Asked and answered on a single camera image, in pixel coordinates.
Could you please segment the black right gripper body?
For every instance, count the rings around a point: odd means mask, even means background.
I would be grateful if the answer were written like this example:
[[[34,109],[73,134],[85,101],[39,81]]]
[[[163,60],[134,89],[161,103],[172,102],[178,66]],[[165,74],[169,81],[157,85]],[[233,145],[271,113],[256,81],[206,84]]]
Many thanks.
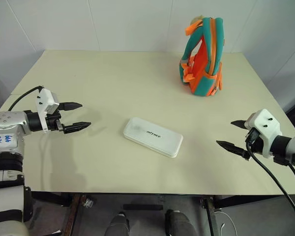
[[[256,128],[252,128],[248,132],[245,142],[252,153],[262,154],[264,143],[260,137],[260,132]]]

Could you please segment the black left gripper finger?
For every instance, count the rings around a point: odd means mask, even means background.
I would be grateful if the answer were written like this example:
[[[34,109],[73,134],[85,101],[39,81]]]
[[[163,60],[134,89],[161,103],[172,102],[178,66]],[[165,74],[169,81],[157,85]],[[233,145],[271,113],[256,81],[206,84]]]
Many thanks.
[[[91,122],[76,122],[76,123],[73,123],[72,125],[68,125],[68,126],[65,126],[63,125],[63,133],[64,134],[69,134],[69,133],[73,133],[73,132],[78,132],[78,131],[81,131],[87,127],[89,127],[91,125]]]
[[[76,102],[63,102],[59,103],[59,110],[60,111],[71,111],[82,107],[82,104]]]

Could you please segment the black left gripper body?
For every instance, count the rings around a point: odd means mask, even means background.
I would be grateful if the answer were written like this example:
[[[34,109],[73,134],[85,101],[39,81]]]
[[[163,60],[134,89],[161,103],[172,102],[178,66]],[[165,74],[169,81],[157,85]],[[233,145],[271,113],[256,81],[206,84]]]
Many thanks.
[[[46,124],[49,131],[64,131],[64,125],[60,122],[61,114],[59,110],[55,110],[52,114],[46,115]]]

